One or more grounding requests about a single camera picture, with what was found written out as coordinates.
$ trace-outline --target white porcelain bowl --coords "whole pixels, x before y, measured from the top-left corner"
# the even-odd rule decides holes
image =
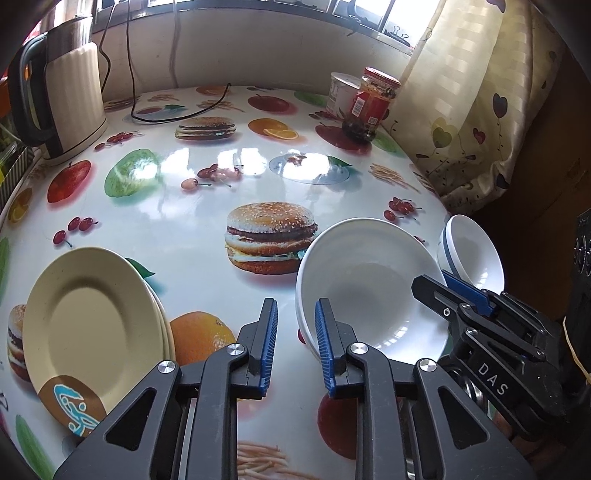
[[[447,322],[411,291],[423,274],[445,284],[433,257],[401,228],[372,218],[333,225],[309,247],[297,276],[295,309],[306,345],[320,359],[314,307],[325,297],[337,321],[388,358],[408,364],[439,359]]]
[[[437,262],[442,270],[479,289],[501,293],[503,265],[494,244],[474,220],[454,215],[439,236]]]

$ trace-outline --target plate logo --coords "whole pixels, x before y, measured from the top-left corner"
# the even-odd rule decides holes
[[[39,391],[39,399],[57,421],[79,437],[87,437],[107,415],[98,395],[68,375],[49,379]]]

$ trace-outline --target blue gripper pad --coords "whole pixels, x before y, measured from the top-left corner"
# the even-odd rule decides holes
[[[335,358],[332,346],[330,345],[326,319],[324,318],[324,311],[322,310],[320,300],[316,302],[314,323],[316,324],[316,338],[318,339],[318,350],[320,351],[324,386],[326,387],[326,390],[328,390],[329,396],[332,397],[336,391]]]
[[[265,333],[265,341],[262,346],[261,355],[261,380],[259,390],[263,397],[267,394],[267,389],[271,383],[271,368],[273,366],[273,354],[275,353],[275,339],[277,338],[277,301],[273,300],[273,305],[269,313],[269,324]]]
[[[474,304],[478,315],[489,317],[493,312],[491,305],[488,303],[488,298],[476,287],[469,283],[454,277],[451,273],[442,270],[443,278],[447,284],[447,288],[456,292],[460,297]]]

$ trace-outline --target bowl rim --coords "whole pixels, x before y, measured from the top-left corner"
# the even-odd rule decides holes
[[[443,277],[443,273],[441,273],[441,268],[439,268],[439,264],[437,263],[437,260],[435,258],[433,258],[433,256],[429,253],[429,250],[427,250],[427,248],[421,242],[419,242],[410,233],[408,233],[405,229],[399,227],[398,225],[394,225],[391,222],[387,222],[386,220],[381,220],[379,218],[355,217],[355,218],[348,218],[345,220],[341,220],[340,222],[337,222],[334,225],[328,227],[318,237],[316,237],[314,239],[314,242],[312,242],[312,244],[308,247],[308,250],[306,251],[304,258],[301,261],[300,268],[298,269],[298,273],[297,273],[297,279],[295,281],[295,287],[296,287],[295,288],[295,297],[296,297],[295,298],[295,316],[297,318],[298,327],[301,331],[302,336],[304,337],[304,340],[306,342],[306,346],[308,347],[308,350],[310,350],[314,354],[314,356],[316,357],[316,359],[318,361],[320,361],[320,352],[318,351],[317,341],[315,338],[312,338],[312,334],[310,332],[310,329],[308,328],[308,324],[306,322],[306,317],[304,315],[304,304],[303,304],[303,301],[301,298],[302,276],[303,276],[302,272],[304,271],[304,267],[305,267],[306,262],[308,260],[309,252],[312,249],[312,246],[320,238],[322,238],[322,236],[324,236],[327,232],[330,232],[334,228],[337,228],[343,224],[351,223],[351,222],[358,222],[360,220],[371,220],[372,222],[384,223],[390,227],[393,227],[394,229],[399,230],[400,232],[404,233],[405,235],[408,235],[409,237],[411,237],[414,241],[417,242],[417,244],[420,247],[422,247],[423,250],[425,250],[427,255],[431,258],[437,272],[439,272],[439,278],[435,278],[434,280],[438,281],[439,283],[441,283],[443,285],[446,285],[445,278]]]
[[[468,283],[471,283],[472,285],[475,284],[474,281],[470,278],[470,275],[468,275],[468,272],[462,266],[462,262],[460,260],[460,257],[457,254],[456,246],[455,246],[455,243],[454,243],[453,237],[452,237],[452,222],[454,221],[454,219],[456,220],[456,222],[460,220],[462,222],[467,222],[468,224],[472,225],[472,227],[476,226],[476,228],[479,229],[484,234],[484,237],[490,243],[490,245],[492,245],[492,250],[494,252],[493,260],[497,263],[499,270],[501,272],[501,281],[499,282],[501,285],[501,291],[504,290],[504,288],[505,288],[505,271],[503,270],[503,263],[501,262],[501,258],[499,257],[499,252],[496,250],[495,244],[492,242],[491,238],[488,236],[488,234],[485,232],[485,230],[480,225],[478,225],[477,222],[475,222],[474,220],[472,220],[470,217],[468,217],[466,215],[452,216],[448,220],[448,222],[446,223],[446,226],[443,230],[443,249],[444,249],[444,253],[447,258],[447,262],[450,264],[450,268],[452,269],[452,273],[456,277],[466,280]]]

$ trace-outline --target electric kettle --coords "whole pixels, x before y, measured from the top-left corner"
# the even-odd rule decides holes
[[[25,145],[44,145],[50,164],[92,145],[106,130],[92,17],[76,17],[32,38],[8,69],[14,126]]]

